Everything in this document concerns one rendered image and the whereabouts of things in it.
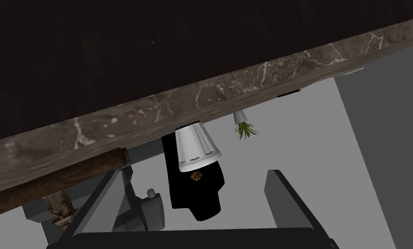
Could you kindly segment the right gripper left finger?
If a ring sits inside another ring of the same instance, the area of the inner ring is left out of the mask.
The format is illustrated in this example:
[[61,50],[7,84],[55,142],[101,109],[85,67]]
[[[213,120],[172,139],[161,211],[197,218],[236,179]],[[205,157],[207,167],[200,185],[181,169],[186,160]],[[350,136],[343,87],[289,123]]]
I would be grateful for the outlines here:
[[131,177],[131,169],[107,173],[78,211],[71,225],[51,246],[58,246],[79,233],[111,232],[124,199],[125,187],[131,183]]

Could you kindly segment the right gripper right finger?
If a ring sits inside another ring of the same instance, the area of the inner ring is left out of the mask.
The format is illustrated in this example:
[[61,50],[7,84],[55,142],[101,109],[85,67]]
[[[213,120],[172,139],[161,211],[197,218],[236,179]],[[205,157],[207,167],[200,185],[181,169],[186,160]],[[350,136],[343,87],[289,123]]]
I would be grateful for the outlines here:
[[324,249],[339,249],[280,170],[268,170],[264,192],[277,228],[311,228]]

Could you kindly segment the brown carved object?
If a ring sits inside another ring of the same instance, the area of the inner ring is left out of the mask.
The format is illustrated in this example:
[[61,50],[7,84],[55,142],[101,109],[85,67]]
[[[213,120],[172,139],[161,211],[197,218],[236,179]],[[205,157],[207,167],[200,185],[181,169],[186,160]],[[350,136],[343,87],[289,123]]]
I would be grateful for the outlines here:
[[53,224],[64,232],[72,223],[75,217],[76,209],[74,209],[71,199],[65,190],[52,193],[44,196],[48,211],[50,212]]

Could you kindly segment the brown wooden cylinder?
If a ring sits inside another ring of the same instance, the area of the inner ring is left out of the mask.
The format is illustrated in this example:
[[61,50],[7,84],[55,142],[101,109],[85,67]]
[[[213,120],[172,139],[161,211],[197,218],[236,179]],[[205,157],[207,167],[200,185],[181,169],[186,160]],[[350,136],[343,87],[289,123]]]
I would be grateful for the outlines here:
[[45,176],[0,191],[0,214],[56,193],[77,183],[104,175],[131,161],[126,148],[115,148]]

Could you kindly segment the small white pot green plant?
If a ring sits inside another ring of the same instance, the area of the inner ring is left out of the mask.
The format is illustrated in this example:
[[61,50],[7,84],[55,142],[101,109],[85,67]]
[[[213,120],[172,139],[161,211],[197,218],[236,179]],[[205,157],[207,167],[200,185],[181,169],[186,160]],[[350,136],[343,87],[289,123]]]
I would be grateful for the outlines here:
[[237,134],[239,140],[247,139],[254,135],[259,135],[259,132],[254,129],[253,124],[248,123],[248,119],[243,110],[233,113],[234,123],[236,128],[234,132]]

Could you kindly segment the white ribbed pot dark plant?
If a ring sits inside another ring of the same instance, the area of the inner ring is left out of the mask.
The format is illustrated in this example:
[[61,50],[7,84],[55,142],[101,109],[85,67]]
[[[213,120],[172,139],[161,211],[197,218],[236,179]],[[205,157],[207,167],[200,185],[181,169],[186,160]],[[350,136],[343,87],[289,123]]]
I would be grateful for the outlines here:
[[219,191],[225,185],[222,154],[198,121],[161,138],[173,209],[187,208],[198,221],[221,211]]

